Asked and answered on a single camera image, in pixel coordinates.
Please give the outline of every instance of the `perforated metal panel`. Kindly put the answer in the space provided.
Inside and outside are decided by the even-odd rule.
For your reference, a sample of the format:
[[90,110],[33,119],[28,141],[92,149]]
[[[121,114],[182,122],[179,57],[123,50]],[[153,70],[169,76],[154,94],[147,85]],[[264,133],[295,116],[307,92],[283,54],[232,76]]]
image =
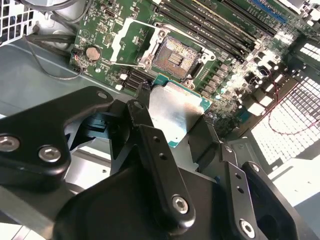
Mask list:
[[31,34],[38,14],[14,0],[0,0],[0,46]]
[[271,116],[268,114],[254,127],[252,134],[269,164],[279,158],[286,162],[320,139],[319,120],[320,85],[306,77],[274,108]]

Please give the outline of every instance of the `green circuit board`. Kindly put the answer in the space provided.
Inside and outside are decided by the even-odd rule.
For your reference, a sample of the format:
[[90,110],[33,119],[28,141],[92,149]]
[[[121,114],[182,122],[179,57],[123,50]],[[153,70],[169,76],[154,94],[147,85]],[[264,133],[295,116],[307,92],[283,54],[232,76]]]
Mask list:
[[[118,41],[128,19],[134,21]],[[151,66],[146,67],[140,61],[159,28],[169,32],[149,53]],[[151,82],[159,74],[166,76],[212,102],[225,135],[239,112],[237,93],[256,89],[246,76],[263,79],[255,63],[259,53],[277,64],[302,34],[317,35],[273,0],[93,0],[80,23],[70,64],[81,64],[86,75],[131,96],[138,88],[135,76]],[[90,48],[95,48],[91,57]],[[186,51],[198,57],[187,60]]]

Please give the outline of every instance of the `mounting screw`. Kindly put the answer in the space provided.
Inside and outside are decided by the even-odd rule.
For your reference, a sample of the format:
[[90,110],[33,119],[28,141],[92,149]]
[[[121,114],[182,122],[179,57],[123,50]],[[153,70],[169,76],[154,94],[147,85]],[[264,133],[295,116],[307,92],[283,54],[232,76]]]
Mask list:
[[188,212],[189,206],[186,200],[180,196],[174,196],[172,199],[173,207],[181,214],[186,214]]
[[55,163],[61,158],[60,151],[53,146],[45,146],[39,151],[39,158],[48,163]]
[[248,223],[246,220],[240,220],[240,226],[242,231],[247,235],[249,238],[254,239],[256,234],[254,228]]
[[231,147],[229,147],[228,145],[224,145],[225,150],[227,150],[229,153],[232,153],[232,149]]
[[145,65],[149,66],[151,64],[151,61],[149,59],[145,60]]
[[252,164],[252,167],[253,167],[253,169],[256,170],[257,172],[260,171],[260,169],[259,169],[256,165]]
[[160,31],[159,32],[159,36],[164,38],[166,36],[166,32],[165,31]]
[[12,152],[17,150],[20,146],[20,142],[13,136],[0,136],[0,151]]
[[106,94],[104,94],[103,92],[99,92],[99,93],[98,93],[98,96],[99,96],[100,98],[103,98],[103,99],[107,99],[107,98],[108,98],[108,96],[107,96]]

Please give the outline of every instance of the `black dimm slot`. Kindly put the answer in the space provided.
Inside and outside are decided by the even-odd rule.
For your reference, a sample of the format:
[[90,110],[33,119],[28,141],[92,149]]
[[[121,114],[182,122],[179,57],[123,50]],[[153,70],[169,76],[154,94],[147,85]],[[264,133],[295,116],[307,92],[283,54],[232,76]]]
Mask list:
[[219,43],[213,42],[212,40],[210,40],[207,37],[202,36],[203,34],[199,34],[197,31],[192,30],[191,26],[189,24],[187,24],[181,20],[178,21],[177,16],[172,15],[170,12],[166,11],[165,9],[162,9],[160,7],[160,8],[158,8],[158,11],[161,14],[165,15],[166,17],[170,18],[171,20],[175,21],[177,24],[180,24],[180,25],[184,26],[185,28],[187,28],[191,33],[198,35],[198,36],[201,36],[202,39],[210,42],[211,44],[215,45],[216,47],[218,47],[218,48],[224,50],[225,52],[227,52],[228,54],[234,56],[234,58],[236,58],[237,60],[241,60],[241,59],[243,60],[243,58],[239,54],[232,52],[231,50],[227,49],[225,46],[221,46]]
[[182,15],[183,17],[185,17],[185,18],[189,19],[190,21],[194,22],[195,24],[198,25],[199,28],[203,28],[203,29],[207,30],[209,33],[211,33],[215,37],[219,38],[219,40],[222,43],[224,43],[225,45],[230,45],[230,47],[237,49],[238,52],[241,52],[241,51],[244,50],[243,48],[239,47],[235,43],[224,39],[224,37],[221,35],[221,33],[212,32],[212,29],[210,29],[208,26],[206,26],[200,20],[194,19],[191,15],[187,15],[186,12],[180,10],[177,6],[173,5],[172,3],[166,2],[165,6],[166,6],[166,8],[172,9],[173,11],[175,11],[175,12],[179,13],[180,15]]
[[130,85],[127,85],[127,84],[124,85],[124,87],[125,87],[126,89],[130,89],[131,91],[134,91],[134,92],[137,91],[137,89],[138,89],[137,87],[133,87],[133,86],[130,86]]
[[192,11],[192,14],[194,14],[195,16],[197,16],[198,18],[202,18],[203,21],[209,23],[210,25],[214,26],[215,28],[217,28],[218,30],[220,30],[221,32],[223,32],[225,35],[229,36],[230,38],[234,39],[235,41],[237,41],[239,44],[245,46],[246,48],[251,48],[253,47],[253,41],[251,42],[247,42],[245,40],[243,40],[242,38],[240,38],[239,36],[237,36],[236,34],[234,34],[233,32],[231,32],[230,30],[226,29],[223,25],[219,25],[216,22],[213,22],[211,19],[208,18],[208,16],[206,16],[204,13],[202,13],[201,11],[197,11],[197,9],[194,8],[193,5],[188,5],[186,3],[184,3],[184,1],[182,0],[175,0],[178,4],[184,6],[186,9]]
[[[208,9],[211,9],[211,6],[206,3],[206,0],[203,0],[203,1],[202,1],[202,4],[203,4],[204,6],[206,6]],[[205,18],[209,17],[209,18],[207,18],[207,20],[208,20],[209,22],[211,22],[212,24],[217,24],[217,27],[219,26],[220,28],[225,29],[225,25],[228,25],[228,23],[226,23],[224,20],[222,20],[221,17],[219,17],[219,15],[212,15],[210,12],[208,12],[207,9],[203,8],[202,6],[200,6],[199,4],[197,4],[196,2],[194,2],[194,3],[192,2],[192,3],[190,4],[190,6],[194,7],[194,8],[196,9],[196,11],[198,11],[199,14],[202,14]],[[208,14],[208,16],[207,16],[205,13],[201,12],[201,10],[199,10],[198,8],[201,9],[201,10],[203,10],[203,11],[205,11],[205,12]],[[236,33],[232,32],[232,31],[230,31],[230,30],[229,30],[228,32],[231,33],[232,35],[238,37],[240,40],[245,36],[243,32],[235,29],[233,26],[229,26],[229,27],[230,27],[231,29],[233,29],[236,33],[240,34],[240,35],[237,35]],[[248,36],[250,36],[251,38],[253,38],[253,39],[257,39],[254,35],[252,35],[252,34],[249,33],[249,32],[247,32],[246,34],[247,34]],[[246,36],[245,36],[245,38],[248,39],[248,40],[251,42],[251,44],[254,44],[254,43],[255,43],[254,40],[252,40],[252,39],[250,39],[250,38],[248,38],[248,37],[246,37]]]
[[139,79],[140,82],[143,82],[143,81],[145,81],[145,80],[148,81],[148,80],[150,79],[150,77],[149,77],[149,79],[148,79],[146,75],[142,75],[142,74],[140,74],[139,72],[136,72],[136,71],[130,72],[130,76],[131,76],[131,77],[134,77],[134,78],[136,78],[136,79]]
[[249,14],[246,10],[242,9],[240,6],[238,6],[236,3],[234,3],[231,0],[218,0],[220,3],[222,3],[225,7],[233,11],[236,15],[238,15],[240,18],[246,20],[247,22],[251,23],[264,33],[270,35],[271,37],[274,37],[277,32],[270,28],[267,24],[260,21],[253,15]]
[[128,82],[133,82],[133,83],[135,83],[135,84],[140,85],[140,84],[143,83],[144,81],[143,81],[143,80],[140,80],[139,78],[130,76]]

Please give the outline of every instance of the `ram slot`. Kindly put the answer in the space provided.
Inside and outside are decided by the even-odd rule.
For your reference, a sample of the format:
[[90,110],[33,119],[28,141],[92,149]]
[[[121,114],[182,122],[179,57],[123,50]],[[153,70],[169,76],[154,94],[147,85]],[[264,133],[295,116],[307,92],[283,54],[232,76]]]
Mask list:
[[218,38],[219,41],[221,41],[223,44],[229,45],[230,47],[235,48],[238,52],[241,52],[241,51],[247,51],[248,53],[250,52],[242,44],[241,44],[241,46],[237,45],[237,43],[238,44],[240,44],[240,43],[236,42],[233,38],[232,38],[232,40],[230,40],[230,39],[228,39],[228,37],[225,37],[223,34],[221,34],[219,32],[219,30],[216,30],[215,28],[214,28],[214,30],[211,29],[210,28],[211,25],[208,22],[204,22],[204,20],[202,19],[201,16],[194,14],[194,13],[184,11],[183,6],[178,7],[174,4],[172,4],[171,2],[166,2],[165,7],[179,13],[181,16],[183,16],[186,19],[190,20],[191,22],[197,24],[197,26],[200,29],[205,29],[206,31],[208,31],[208,33],[210,33],[210,34],[214,35],[216,38]]
[[166,16],[167,18],[171,19],[172,21],[176,22],[178,25],[181,25],[185,28],[188,29],[188,31],[190,33],[193,34],[194,37],[197,37],[197,39],[200,37],[201,39],[203,39],[204,41],[202,41],[204,44],[206,44],[209,48],[214,49],[216,47],[222,49],[223,51],[225,51],[226,53],[234,56],[237,60],[239,61],[243,61],[243,57],[240,55],[240,53],[237,51],[237,49],[230,47],[228,45],[223,45],[223,43],[221,43],[218,39],[214,38],[214,36],[212,37],[208,37],[206,34],[204,34],[203,32],[201,32],[201,27],[195,27],[190,25],[189,23],[181,20],[181,19],[177,19],[177,14],[172,14],[169,9],[164,8],[163,6],[160,6],[158,8],[158,12],[161,13],[162,15]]
[[218,1],[221,4],[223,4],[225,7],[230,9],[232,12],[234,12],[236,15],[238,15],[240,18],[254,25],[256,28],[260,29],[262,32],[268,34],[269,36],[274,37],[277,34],[277,31],[275,31],[274,29],[269,27],[267,24],[260,21],[250,13],[248,13],[246,10],[242,9],[232,0],[218,0]]
[[[166,0],[164,4],[168,3],[169,5],[172,5],[174,1],[172,0],[171,2],[172,3],[169,3],[169,1]],[[202,11],[199,11],[198,8],[200,6],[194,6],[194,4],[187,4],[183,0],[175,0],[175,2],[177,5],[180,4],[181,6],[186,8],[188,10],[186,11],[186,14],[189,14],[194,21],[200,21],[203,27],[210,26],[211,28],[214,28],[215,31],[219,32],[219,34],[221,34],[223,38],[232,39],[234,43],[243,46],[245,50],[249,49],[250,52],[253,50],[254,42],[252,40],[248,39],[248,42],[244,40],[244,37],[241,36],[239,33],[239,35],[236,35],[232,31],[227,29],[227,27],[225,27],[217,18],[210,15],[209,13],[205,14],[204,9],[202,9]]]

